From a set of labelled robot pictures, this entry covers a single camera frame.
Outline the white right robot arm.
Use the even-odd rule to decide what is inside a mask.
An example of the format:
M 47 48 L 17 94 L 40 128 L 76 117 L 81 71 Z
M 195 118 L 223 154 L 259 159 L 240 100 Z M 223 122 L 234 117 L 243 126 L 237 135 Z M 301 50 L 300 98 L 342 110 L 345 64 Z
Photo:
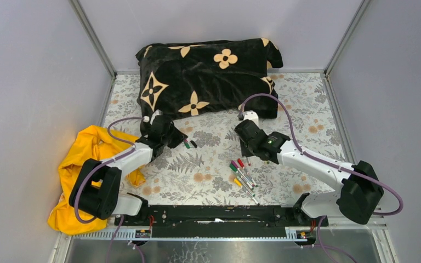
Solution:
M 295 168 L 332 188 L 327 193 L 303 194 L 293 207 L 295 223 L 305 226 L 322 216 L 344 216 L 360 225 L 369 222 L 384 194 L 373 183 L 377 176 L 369 163 L 340 162 L 308 149 L 301 151 L 293 139 L 276 131 L 267 135 L 251 120 L 242 121 L 234 131 L 250 156 Z

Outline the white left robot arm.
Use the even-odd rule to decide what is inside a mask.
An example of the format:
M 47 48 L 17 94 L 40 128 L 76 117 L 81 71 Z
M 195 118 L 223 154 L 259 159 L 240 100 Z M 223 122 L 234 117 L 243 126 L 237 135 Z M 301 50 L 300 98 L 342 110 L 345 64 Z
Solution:
M 184 143 L 187 135 L 161 111 L 139 120 L 142 136 L 135 142 L 127 141 L 126 150 L 100 161 L 89 158 L 83 163 L 69 197 L 79 222 L 87 224 L 111 216 L 127 216 L 135 225 L 147 221 L 147 201 L 134 194 L 121 194 L 121 181 L 154 161 L 165 147 L 175 148 Z

